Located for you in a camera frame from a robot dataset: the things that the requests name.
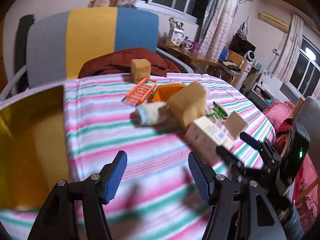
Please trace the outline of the cream cardboard box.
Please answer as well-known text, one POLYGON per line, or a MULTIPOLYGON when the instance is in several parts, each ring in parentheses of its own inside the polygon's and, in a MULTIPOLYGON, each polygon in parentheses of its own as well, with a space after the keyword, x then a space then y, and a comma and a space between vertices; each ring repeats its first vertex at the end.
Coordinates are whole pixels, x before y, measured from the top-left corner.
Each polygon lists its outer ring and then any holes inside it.
POLYGON ((248 128, 248 123, 235 111, 225 119, 223 125, 234 139, 248 128))
POLYGON ((230 151, 234 145, 234 139, 227 128, 206 116, 195 119, 187 129, 184 138, 201 159, 211 166, 220 161, 216 153, 217 146, 223 146, 230 151))

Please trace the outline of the large tan sponge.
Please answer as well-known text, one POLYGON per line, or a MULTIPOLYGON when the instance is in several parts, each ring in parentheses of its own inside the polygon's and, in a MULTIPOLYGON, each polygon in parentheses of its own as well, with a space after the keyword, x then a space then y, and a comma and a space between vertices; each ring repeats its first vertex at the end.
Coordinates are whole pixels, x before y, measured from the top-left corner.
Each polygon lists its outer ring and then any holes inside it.
POLYGON ((206 97, 207 92, 203 85, 192 82, 171 96, 167 107, 180 125, 188 129, 194 120, 205 115, 206 97))

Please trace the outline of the cream blue knitted sock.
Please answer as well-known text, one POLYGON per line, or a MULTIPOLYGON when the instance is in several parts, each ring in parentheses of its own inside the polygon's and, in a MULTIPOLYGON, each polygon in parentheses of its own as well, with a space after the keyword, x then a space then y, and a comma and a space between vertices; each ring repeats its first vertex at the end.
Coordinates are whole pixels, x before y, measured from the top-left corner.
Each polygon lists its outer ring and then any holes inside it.
POLYGON ((138 126, 155 126, 165 122, 170 116, 167 104, 163 101, 139 105, 130 114, 131 120, 138 126))

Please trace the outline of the orange plastic rack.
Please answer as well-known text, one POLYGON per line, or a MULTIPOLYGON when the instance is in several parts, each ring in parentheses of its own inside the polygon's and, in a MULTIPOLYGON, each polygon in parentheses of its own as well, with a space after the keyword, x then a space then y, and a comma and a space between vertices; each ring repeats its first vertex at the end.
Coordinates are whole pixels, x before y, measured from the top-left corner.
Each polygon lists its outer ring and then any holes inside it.
POLYGON ((156 80, 144 78, 126 93, 122 101, 127 101, 134 106, 139 106, 149 98, 156 87, 156 80))

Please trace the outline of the pink bedding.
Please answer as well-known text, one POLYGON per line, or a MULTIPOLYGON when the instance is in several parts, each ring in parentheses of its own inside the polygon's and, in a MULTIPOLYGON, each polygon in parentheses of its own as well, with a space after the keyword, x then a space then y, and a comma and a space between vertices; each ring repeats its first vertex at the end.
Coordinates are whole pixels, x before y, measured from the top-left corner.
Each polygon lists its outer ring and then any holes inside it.
POLYGON ((291 102, 278 103, 263 111, 276 130, 273 147, 281 152, 293 120, 304 126, 310 136, 308 154, 293 187, 292 201, 299 214, 302 228, 308 232, 319 215, 319 101, 308 96, 294 113, 291 102))

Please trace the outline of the green cracker packet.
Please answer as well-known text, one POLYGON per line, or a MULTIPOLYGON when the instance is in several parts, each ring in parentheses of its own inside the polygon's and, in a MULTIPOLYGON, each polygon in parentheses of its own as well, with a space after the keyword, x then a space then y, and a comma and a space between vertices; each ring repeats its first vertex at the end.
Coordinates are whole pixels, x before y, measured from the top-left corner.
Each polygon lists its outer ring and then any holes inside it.
POLYGON ((228 113, 226 112, 226 110, 215 101, 213 101, 211 106, 206 107, 205 114, 206 117, 211 118, 212 120, 219 121, 221 123, 223 123, 228 118, 228 113))

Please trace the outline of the gold storage tin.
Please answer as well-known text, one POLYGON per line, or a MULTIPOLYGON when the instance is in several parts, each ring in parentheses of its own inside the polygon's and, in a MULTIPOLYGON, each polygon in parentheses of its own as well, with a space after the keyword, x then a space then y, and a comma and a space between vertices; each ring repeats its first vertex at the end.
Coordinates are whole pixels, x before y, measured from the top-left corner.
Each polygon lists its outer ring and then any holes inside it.
POLYGON ((63 87, 1 105, 1 209, 42 206, 60 179, 71 180, 63 87))

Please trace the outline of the striped pink green tablecloth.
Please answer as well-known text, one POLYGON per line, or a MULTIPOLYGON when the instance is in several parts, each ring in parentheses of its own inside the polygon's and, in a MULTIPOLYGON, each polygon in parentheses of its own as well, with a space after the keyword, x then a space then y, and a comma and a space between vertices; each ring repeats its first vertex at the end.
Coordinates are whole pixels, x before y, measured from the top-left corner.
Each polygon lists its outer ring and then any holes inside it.
MULTIPOLYGON (((56 82, 11 98, 57 86, 63 87, 71 173, 67 181, 85 180, 110 163, 118 151, 127 153, 116 195, 104 206, 113 239, 201 239, 212 209, 194 184, 188 167, 190 148, 177 120, 169 118, 153 127, 132 121, 135 107, 122 101, 133 87, 129 74, 56 82)), ((1 209, 1 223, 12 239, 27 239, 39 209, 1 209)))

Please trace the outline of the wooden desk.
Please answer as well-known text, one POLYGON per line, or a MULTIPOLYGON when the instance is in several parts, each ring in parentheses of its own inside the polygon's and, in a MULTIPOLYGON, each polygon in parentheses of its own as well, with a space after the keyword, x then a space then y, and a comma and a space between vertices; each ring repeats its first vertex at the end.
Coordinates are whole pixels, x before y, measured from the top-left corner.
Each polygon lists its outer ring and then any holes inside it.
POLYGON ((211 76, 218 77, 233 86, 235 86, 236 81, 241 76, 241 72, 235 72, 220 62, 211 60, 209 57, 201 53, 195 53, 181 47, 169 46, 164 43, 159 43, 157 47, 181 60, 195 73, 209 74, 211 76))

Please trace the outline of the right window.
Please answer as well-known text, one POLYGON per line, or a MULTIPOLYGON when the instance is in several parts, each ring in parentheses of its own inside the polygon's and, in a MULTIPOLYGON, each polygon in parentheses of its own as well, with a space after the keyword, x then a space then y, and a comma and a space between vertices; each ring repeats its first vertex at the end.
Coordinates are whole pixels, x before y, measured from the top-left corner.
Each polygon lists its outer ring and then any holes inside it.
POLYGON ((296 92, 312 96, 319 82, 319 50, 304 36, 299 49, 299 57, 290 78, 296 92))

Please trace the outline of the orange snack packet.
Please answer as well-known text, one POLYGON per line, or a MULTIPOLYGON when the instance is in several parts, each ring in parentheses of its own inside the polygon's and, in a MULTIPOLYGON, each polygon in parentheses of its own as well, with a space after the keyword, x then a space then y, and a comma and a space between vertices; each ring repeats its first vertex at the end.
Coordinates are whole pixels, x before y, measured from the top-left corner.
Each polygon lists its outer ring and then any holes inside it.
POLYGON ((166 85, 160 85, 153 93, 153 97, 150 102, 167 102, 171 96, 182 90, 184 87, 186 87, 186 85, 182 83, 169 83, 166 85))

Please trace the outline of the white mug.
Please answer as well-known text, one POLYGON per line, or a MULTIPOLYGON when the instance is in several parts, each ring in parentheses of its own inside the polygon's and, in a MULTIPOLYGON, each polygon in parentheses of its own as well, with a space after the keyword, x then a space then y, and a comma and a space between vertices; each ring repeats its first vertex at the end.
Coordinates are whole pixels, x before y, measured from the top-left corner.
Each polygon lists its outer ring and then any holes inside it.
POLYGON ((191 50, 193 48, 193 46, 194 46, 193 43, 190 42, 190 41, 183 41, 181 43, 181 47, 186 49, 186 50, 191 50))

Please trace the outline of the small tan sponge cube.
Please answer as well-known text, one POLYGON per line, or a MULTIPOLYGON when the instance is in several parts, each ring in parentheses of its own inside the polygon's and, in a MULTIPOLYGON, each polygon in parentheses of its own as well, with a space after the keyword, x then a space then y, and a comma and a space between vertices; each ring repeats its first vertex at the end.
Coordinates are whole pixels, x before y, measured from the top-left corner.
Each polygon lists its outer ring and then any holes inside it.
POLYGON ((151 63, 147 59, 133 59, 131 61, 131 77, 134 83, 139 83, 151 74, 151 63))

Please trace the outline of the white pen holder box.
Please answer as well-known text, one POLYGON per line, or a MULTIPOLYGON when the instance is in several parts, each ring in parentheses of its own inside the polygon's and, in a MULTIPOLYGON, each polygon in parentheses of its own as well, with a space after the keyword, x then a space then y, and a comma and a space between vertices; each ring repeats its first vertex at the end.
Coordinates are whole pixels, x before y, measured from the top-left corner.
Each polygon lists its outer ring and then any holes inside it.
POLYGON ((166 45, 180 46, 184 37, 183 22, 176 21, 173 17, 169 18, 170 30, 167 35, 166 45))

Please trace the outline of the wall air conditioner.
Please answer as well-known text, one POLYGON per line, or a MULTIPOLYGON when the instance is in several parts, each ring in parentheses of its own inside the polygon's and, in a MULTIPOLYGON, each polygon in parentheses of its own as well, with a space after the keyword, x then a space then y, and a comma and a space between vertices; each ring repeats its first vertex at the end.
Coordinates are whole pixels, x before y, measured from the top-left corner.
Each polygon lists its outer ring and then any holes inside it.
POLYGON ((269 14, 267 12, 259 12, 258 13, 258 19, 277 28, 278 30, 288 33, 289 32, 289 24, 285 22, 284 20, 278 18, 277 16, 274 16, 272 14, 269 14))

